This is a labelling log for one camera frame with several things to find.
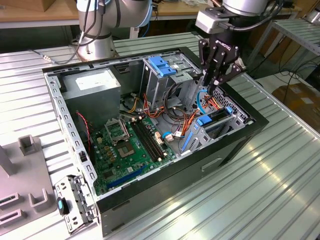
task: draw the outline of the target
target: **ram slot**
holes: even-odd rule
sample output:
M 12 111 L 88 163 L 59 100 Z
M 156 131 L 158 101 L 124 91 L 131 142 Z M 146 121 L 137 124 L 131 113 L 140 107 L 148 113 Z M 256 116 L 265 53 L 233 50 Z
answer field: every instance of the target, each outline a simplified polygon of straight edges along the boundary
M 158 147 L 157 143 L 150 136 L 146 127 L 142 123 L 134 123 L 131 126 L 154 162 L 158 161 L 159 158 L 164 157 L 161 149 Z
M 159 145 L 157 144 L 157 142 L 153 139 L 153 137 L 151 136 L 151 134 L 148 132 L 146 126 L 142 123 L 142 122 L 138 122 L 138 127 L 142 130 L 142 132 L 144 133 L 144 135 L 146 136 L 146 138 L 149 140 L 149 142 L 152 144 L 152 148 L 154 150 L 156 150 L 159 158 L 163 158 L 164 154 L 161 150 L 161 148 L 159 147 Z

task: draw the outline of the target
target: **blue cable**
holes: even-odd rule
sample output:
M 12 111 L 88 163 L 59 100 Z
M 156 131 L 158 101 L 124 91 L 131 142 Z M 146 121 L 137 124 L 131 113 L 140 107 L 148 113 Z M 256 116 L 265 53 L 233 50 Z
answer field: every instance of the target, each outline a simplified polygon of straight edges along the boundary
M 150 22 L 148 22 L 148 27 L 146 28 L 145 33 L 142 35 L 142 38 L 147 34 L 147 32 L 149 31 L 149 27 L 150 27 Z
M 200 109 L 200 111 L 205 114 L 206 111 L 202 108 L 201 103 L 200 103 L 200 93 L 206 93 L 207 90 L 202 89 L 198 92 L 198 94 L 196 95 L 196 105 L 198 106 L 198 108 Z
M 165 133 L 162 135 L 162 138 L 164 139 L 164 138 L 165 138 L 166 136 L 168 136 L 169 134 L 171 134 L 170 131 L 165 132 Z

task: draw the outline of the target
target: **blue latch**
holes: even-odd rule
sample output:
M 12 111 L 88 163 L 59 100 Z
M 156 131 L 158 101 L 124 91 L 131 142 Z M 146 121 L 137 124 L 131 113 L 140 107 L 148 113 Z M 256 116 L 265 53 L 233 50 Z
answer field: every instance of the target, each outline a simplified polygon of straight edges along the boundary
M 63 204 L 62 204 L 62 201 L 61 201 L 61 200 L 58 201 L 58 206 L 59 206 L 59 209 L 62 209 Z
M 232 114 L 234 112 L 234 110 L 230 106 L 227 106 L 225 109 L 229 114 Z
M 199 126 L 205 125 L 205 124 L 210 123 L 210 122 L 212 122 L 212 119 L 211 119 L 208 115 L 200 116 L 200 117 L 198 117 L 198 119 L 196 120 L 196 123 L 197 123 Z
M 168 62 L 160 56 L 149 57 L 148 60 L 161 77 L 166 77 L 177 73 L 177 71 L 171 68 L 168 65 Z

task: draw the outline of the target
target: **metal workbench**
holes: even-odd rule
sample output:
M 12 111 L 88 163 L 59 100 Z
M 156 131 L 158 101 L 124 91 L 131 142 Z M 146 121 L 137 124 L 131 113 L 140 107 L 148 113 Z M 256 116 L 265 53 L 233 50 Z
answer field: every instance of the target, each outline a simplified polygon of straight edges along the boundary
M 191 33 L 116 41 L 120 55 L 187 46 Z M 64 61 L 70 47 L 45 49 Z M 24 51 L 0 55 L 0 144 L 32 134 L 41 139 L 52 184 L 75 173 L 41 68 L 50 64 Z M 320 141 L 313 131 L 246 74 L 229 83 L 268 120 L 267 127 L 229 162 L 108 239 L 310 239 L 320 233 Z M 58 210 L 1 239 L 99 239 L 92 224 L 69 236 Z
M 274 20 L 269 23 L 268 27 L 252 51 L 248 59 L 249 67 L 254 63 L 257 54 L 268 39 L 272 29 L 278 30 L 279 34 L 268 51 L 265 53 L 265 56 L 269 55 L 277 47 L 279 41 L 284 36 L 291 38 L 293 41 L 297 42 L 306 49 L 300 59 L 303 59 L 308 51 L 320 56 L 320 26 L 311 24 L 304 19 Z

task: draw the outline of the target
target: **blue pcie slot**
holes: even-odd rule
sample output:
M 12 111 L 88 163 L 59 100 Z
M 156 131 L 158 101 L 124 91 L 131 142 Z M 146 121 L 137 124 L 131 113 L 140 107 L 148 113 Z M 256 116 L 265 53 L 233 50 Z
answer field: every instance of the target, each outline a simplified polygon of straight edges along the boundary
M 194 134 L 193 132 L 189 133 L 189 136 L 187 137 L 187 139 L 185 140 L 185 142 L 184 142 L 184 144 L 182 146 L 182 151 L 184 151 L 186 149 L 186 147 L 187 147 L 187 145 L 188 145 L 188 143 L 189 143 L 189 141 L 190 141 L 190 139 L 191 139 L 193 134 Z
M 119 184 L 122 184 L 122 183 L 128 181 L 129 179 L 132 179 L 132 178 L 140 175 L 140 174 L 142 173 L 142 170 L 143 170 L 146 166 L 147 166 L 147 165 L 144 165 L 144 166 L 141 167 L 140 169 L 138 169 L 138 170 L 136 170 L 136 171 L 134 171 L 134 172 L 131 172 L 131 173 L 129 173 L 128 175 L 123 176 L 123 177 L 119 178 L 118 180 L 115 180 L 115 181 L 107 184 L 106 187 L 107 187 L 108 189 L 109 189 L 109 188 L 113 188 L 113 187 L 115 187 L 115 186 L 117 186 L 117 185 L 119 185 Z

